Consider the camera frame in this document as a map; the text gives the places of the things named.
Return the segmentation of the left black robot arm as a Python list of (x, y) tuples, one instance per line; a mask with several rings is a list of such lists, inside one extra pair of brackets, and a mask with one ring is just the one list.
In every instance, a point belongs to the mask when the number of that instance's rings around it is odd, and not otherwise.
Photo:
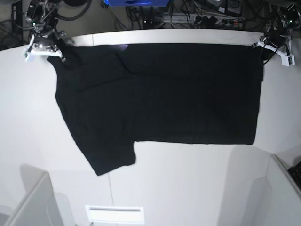
[(282, 5), (273, 5), (270, 27), (260, 37), (253, 48), (260, 47), (259, 64), (267, 64), (274, 55), (281, 58), (283, 66), (295, 64), (292, 53), (292, 31), (300, 28), (301, 15), (298, 12), (297, 1), (290, 1)]

